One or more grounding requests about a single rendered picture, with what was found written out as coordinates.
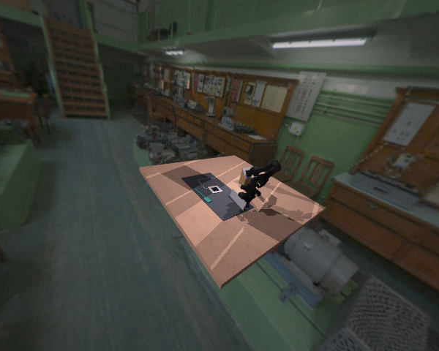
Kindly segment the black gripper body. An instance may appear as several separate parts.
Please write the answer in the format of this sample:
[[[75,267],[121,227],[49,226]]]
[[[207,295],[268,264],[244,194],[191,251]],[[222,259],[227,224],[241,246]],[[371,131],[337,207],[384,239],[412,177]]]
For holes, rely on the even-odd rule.
[[[243,200],[248,198],[250,195],[255,196],[255,194],[258,194],[258,196],[261,196],[261,192],[258,191],[256,188],[253,190],[253,192],[248,192],[244,193],[244,192],[239,192],[238,196]]]

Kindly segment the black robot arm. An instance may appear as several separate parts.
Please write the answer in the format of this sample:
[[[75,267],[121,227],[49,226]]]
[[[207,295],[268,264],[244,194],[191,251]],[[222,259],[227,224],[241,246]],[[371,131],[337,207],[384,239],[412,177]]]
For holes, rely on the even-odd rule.
[[[281,166],[277,160],[274,160],[270,165],[264,167],[251,167],[249,170],[246,170],[247,177],[254,176],[250,179],[250,182],[247,185],[241,185],[241,189],[253,192],[253,190],[257,188],[261,188],[269,181],[269,178],[274,175],[277,171],[281,170]],[[264,174],[260,174],[265,172]],[[260,175],[259,175],[260,174]],[[259,186],[259,184],[260,186]]]

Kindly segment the white tile with dark top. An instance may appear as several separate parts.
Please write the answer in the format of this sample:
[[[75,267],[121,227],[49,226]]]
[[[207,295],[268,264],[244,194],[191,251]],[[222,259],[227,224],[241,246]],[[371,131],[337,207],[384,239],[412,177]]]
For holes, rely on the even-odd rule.
[[[214,193],[222,192],[222,190],[218,186],[209,186],[210,191]]]

